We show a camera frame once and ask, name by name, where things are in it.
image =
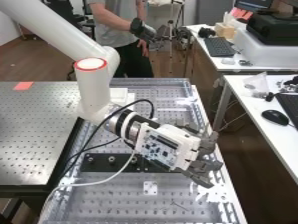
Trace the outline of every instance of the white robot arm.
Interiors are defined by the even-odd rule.
[[[98,125],[114,106],[110,104],[109,82],[120,63],[118,53],[110,47],[101,47],[40,0],[0,0],[0,10],[77,61],[76,76],[81,95],[79,116]],[[198,138],[172,125],[160,125],[129,110],[109,120],[109,130],[130,141],[136,151],[152,163],[168,171],[181,172],[197,184],[208,188],[213,186],[208,172],[218,170],[222,164],[205,160],[204,156],[216,149],[216,133],[210,137]]]

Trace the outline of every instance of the cable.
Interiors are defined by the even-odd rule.
[[[117,176],[120,175],[120,173],[125,170],[125,168],[128,167],[128,165],[129,165],[129,163],[130,163],[130,161],[132,161],[132,159],[133,159],[133,157],[134,157],[134,154],[136,154],[136,151],[133,150],[133,151],[132,151],[132,155],[130,155],[130,157],[129,157],[129,159],[128,159],[128,162],[124,164],[124,166],[122,166],[122,168],[120,169],[120,171],[118,171],[116,174],[113,174],[109,178],[106,178],[105,180],[101,180],[101,181],[97,181],[97,182],[91,182],[91,183],[68,184],[68,185],[57,186],[57,187],[52,190],[52,192],[51,192],[51,194],[49,194],[49,196],[48,196],[48,198],[47,198],[47,200],[45,200],[45,203],[44,203],[43,209],[41,209],[41,214],[43,214],[43,211],[44,211],[44,209],[45,209],[45,206],[47,206],[47,203],[48,203],[49,199],[52,198],[55,192],[56,192],[60,188],[93,186],[93,185],[100,185],[100,184],[106,183],[106,182],[110,181],[114,177],[117,177]]]
[[[110,142],[108,142],[108,143],[105,143],[105,144],[93,146],[93,147],[91,147],[91,148],[88,148],[88,149],[84,149],[83,151],[80,151],[79,153],[76,153],[75,155],[72,155],[72,157],[67,160],[67,164],[69,163],[69,161],[71,161],[75,157],[77,157],[77,158],[73,160],[72,164],[69,165],[69,167],[67,168],[67,170],[63,172],[63,174],[60,175],[60,178],[59,178],[59,179],[61,179],[61,178],[65,176],[65,174],[68,173],[68,171],[69,171],[69,170],[72,169],[72,167],[76,165],[76,162],[77,162],[77,160],[79,160],[79,158],[80,158],[80,156],[81,156],[81,154],[83,154],[84,152],[87,152],[87,151],[89,151],[89,150],[92,150],[92,149],[104,147],[104,146],[106,146],[106,145],[114,143],[118,139],[120,139],[120,138],[116,138],[113,141],[110,141]]]
[[[226,128],[228,128],[228,126],[233,123],[233,122],[236,122],[240,118],[242,118],[245,115],[246,115],[247,113],[243,113],[242,115],[240,115],[234,120],[232,120],[221,129],[220,129],[220,132],[222,131],[222,130],[225,130]]]
[[[77,155],[80,155],[81,153],[84,153],[84,152],[87,152],[87,151],[89,151],[89,150],[92,150],[92,149],[96,149],[96,148],[100,148],[100,147],[104,147],[104,146],[106,146],[106,145],[109,145],[109,144],[112,144],[112,143],[114,143],[117,140],[120,140],[120,138],[116,138],[113,141],[110,141],[110,142],[106,142],[105,144],[101,144],[101,145],[97,145],[97,146],[93,146],[93,147],[91,147],[91,148],[88,148],[88,149],[84,149],[83,151],[80,151],[79,153],[76,153],[76,154],[73,154],[69,158],[68,158],[68,160],[67,160],[67,164],[69,163],[69,161],[77,156]]]
[[[72,169],[72,167],[75,166],[75,164],[76,164],[76,162],[77,162],[77,160],[79,160],[79,158],[80,158],[80,156],[81,156],[81,154],[83,154],[84,152],[87,152],[87,151],[91,150],[91,149],[85,149],[85,148],[87,148],[87,146],[88,146],[88,144],[89,144],[92,138],[94,137],[94,135],[96,135],[98,129],[100,129],[101,126],[105,124],[105,122],[108,122],[109,119],[110,119],[117,113],[120,113],[122,110],[125,110],[126,108],[129,108],[130,106],[133,106],[134,104],[141,103],[141,102],[146,102],[146,103],[150,104],[150,106],[152,106],[152,111],[150,111],[149,119],[152,119],[152,118],[154,117],[154,105],[153,105],[152,101],[150,101],[150,100],[146,100],[146,99],[140,99],[140,100],[132,102],[130,104],[128,104],[126,106],[121,107],[120,109],[117,109],[117,110],[116,110],[116,111],[114,111],[114,112],[113,112],[113,113],[112,113],[112,114],[102,120],[102,122],[100,123],[100,125],[98,125],[97,128],[94,129],[94,131],[93,131],[91,137],[88,138],[88,140],[87,140],[87,142],[85,142],[85,144],[84,144],[84,146],[83,146],[83,149],[81,149],[80,152],[76,154],[77,158],[75,159],[75,161],[73,161],[73,163],[71,164],[71,166],[65,169],[65,171],[64,171],[63,174],[60,175],[60,178],[59,178],[59,179],[61,179],[61,178],[65,176],[65,174],[68,173],[68,171]]]

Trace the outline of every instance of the box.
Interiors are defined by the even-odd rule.
[[[265,45],[243,29],[237,30],[234,44],[254,66],[298,68],[298,47]]]
[[[224,23],[216,23],[214,30],[218,37],[225,37],[226,39],[234,38],[236,29],[233,26],[225,26]]]

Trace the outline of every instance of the white desk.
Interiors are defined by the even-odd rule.
[[[287,81],[293,79],[295,75],[291,76],[267,76],[267,83],[270,91],[277,93],[278,81]],[[298,184],[298,131],[294,127],[279,126],[266,119],[262,118],[261,114],[266,110],[277,110],[286,114],[278,100],[274,98],[271,102],[266,102],[263,99],[253,98],[247,95],[247,89],[243,86],[243,79],[250,76],[242,75],[225,75],[225,89],[221,98],[221,103],[217,111],[216,121],[213,128],[218,130],[221,127],[222,119],[225,116],[226,107],[230,100],[232,92],[234,93],[247,115],[250,116],[255,126],[258,127],[269,145],[271,146],[278,158],[281,159],[293,179]]]
[[[186,26],[188,30],[190,30],[196,41],[198,42],[198,44],[201,45],[206,56],[209,58],[209,60],[212,61],[216,69],[218,72],[234,72],[234,73],[240,73],[240,72],[251,72],[251,71],[298,71],[298,65],[297,67],[259,67],[259,66],[241,66],[240,65],[240,60],[247,60],[245,58],[245,56],[242,54],[236,53],[234,55],[234,60],[236,60],[236,64],[234,65],[225,65],[221,63],[222,58],[220,57],[212,57],[204,42],[204,38],[201,38],[198,36],[198,31],[200,29],[205,27],[205,28],[214,28],[213,26],[208,26],[205,24],[200,24],[200,25],[193,25],[193,26]]]

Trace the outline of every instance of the computer mouse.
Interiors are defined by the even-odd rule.
[[[277,110],[263,111],[262,117],[282,126],[287,126],[290,123],[287,116]]]

